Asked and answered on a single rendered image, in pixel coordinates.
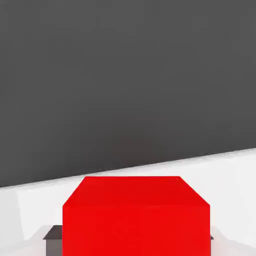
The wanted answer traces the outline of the small red cube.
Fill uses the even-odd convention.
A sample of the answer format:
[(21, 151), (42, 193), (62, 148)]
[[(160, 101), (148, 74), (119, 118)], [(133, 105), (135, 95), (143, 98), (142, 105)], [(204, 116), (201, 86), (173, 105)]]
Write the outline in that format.
[(62, 207), (62, 256), (211, 256), (210, 205), (179, 176), (87, 176)]

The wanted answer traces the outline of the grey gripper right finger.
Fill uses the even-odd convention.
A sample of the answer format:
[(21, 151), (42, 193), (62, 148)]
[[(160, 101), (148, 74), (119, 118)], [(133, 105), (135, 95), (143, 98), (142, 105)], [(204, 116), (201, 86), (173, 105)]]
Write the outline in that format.
[(256, 248), (227, 239), (215, 226), (211, 236), (211, 256), (256, 256)]

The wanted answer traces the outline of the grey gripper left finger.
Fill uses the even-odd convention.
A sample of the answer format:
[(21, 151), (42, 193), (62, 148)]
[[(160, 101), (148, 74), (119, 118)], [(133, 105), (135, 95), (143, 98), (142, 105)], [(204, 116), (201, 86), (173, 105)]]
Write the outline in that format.
[(27, 242), (23, 256), (63, 256), (62, 225), (43, 225)]

